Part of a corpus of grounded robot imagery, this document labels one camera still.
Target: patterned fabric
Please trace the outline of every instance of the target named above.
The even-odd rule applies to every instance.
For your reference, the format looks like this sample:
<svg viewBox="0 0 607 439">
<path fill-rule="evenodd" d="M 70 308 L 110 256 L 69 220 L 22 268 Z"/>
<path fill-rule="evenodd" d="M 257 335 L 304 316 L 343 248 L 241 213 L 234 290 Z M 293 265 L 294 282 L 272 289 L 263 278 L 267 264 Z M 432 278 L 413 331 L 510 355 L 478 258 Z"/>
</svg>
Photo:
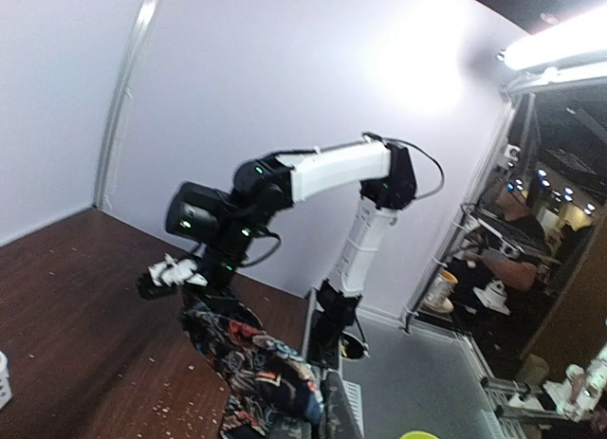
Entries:
<svg viewBox="0 0 607 439">
<path fill-rule="evenodd" d="M 230 385 L 221 437 L 265 437 L 276 411 L 318 425 L 322 395 L 310 366 L 244 305 L 233 316 L 200 302 L 180 317 L 193 346 Z"/>
</svg>

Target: robotic arm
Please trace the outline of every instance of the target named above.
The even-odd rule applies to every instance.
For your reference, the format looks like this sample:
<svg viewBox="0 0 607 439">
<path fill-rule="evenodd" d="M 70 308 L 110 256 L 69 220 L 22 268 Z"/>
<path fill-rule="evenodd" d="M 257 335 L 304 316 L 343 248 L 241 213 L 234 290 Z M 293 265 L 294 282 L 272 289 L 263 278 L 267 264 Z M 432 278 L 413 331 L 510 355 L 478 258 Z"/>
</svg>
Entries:
<svg viewBox="0 0 607 439">
<path fill-rule="evenodd" d="M 322 284 L 319 303 L 321 339 L 334 344 L 353 323 L 363 282 L 383 235 L 399 210 L 415 199 L 416 182 L 408 148 L 398 141 L 365 133 L 361 142 L 320 150 L 278 152 L 241 165 L 230 192 L 184 183 L 169 207 L 165 229 L 198 243 L 186 258 L 153 265 L 139 279 L 146 300 L 176 293 L 192 296 L 222 314 L 237 302 L 230 282 L 248 262 L 255 238 L 280 237 L 267 225 L 273 216 L 323 191 L 360 181 L 360 201 L 344 250 Z M 201 256 L 195 253 L 206 245 Z"/>
</svg>

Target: person's arm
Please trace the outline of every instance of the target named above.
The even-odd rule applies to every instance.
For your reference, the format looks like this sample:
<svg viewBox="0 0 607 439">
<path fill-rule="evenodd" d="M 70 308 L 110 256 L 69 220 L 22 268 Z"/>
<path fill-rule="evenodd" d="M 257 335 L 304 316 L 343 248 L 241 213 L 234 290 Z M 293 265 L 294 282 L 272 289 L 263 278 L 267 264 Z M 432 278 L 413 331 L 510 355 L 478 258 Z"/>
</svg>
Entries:
<svg viewBox="0 0 607 439">
<path fill-rule="evenodd" d="M 482 254 L 468 252 L 464 258 L 469 261 L 482 262 L 499 278 L 502 283 L 513 289 L 526 292 L 535 281 L 538 268 L 529 262 L 497 261 Z"/>
</svg>

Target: tube light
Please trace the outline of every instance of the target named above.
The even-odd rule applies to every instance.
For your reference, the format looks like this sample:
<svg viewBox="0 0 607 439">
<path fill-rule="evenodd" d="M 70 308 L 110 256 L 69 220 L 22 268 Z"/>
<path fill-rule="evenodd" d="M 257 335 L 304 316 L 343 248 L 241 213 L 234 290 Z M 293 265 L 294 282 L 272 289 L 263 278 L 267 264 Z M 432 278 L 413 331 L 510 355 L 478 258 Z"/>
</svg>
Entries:
<svg viewBox="0 0 607 439">
<path fill-rule="evenodd" d="M 605 27 L 607 5 L 511 44 L 504 52 L 504 63 L 521 70 L 601 50 L 607 53 Z"/>
</svg>

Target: white plastic container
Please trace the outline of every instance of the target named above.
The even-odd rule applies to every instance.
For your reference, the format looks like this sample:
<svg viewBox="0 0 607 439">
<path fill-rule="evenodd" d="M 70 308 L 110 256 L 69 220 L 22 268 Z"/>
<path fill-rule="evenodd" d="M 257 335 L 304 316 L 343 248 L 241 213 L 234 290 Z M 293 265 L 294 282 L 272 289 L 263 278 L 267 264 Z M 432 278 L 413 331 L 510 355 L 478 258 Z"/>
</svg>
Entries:
<svg viewBox="0 0 607 439">
<path fill-rule="evenodd" d="M 4 408 L 12 398 L 9 384 L 9 361 L 0 352 L 0 409 Z"/>
</svg>

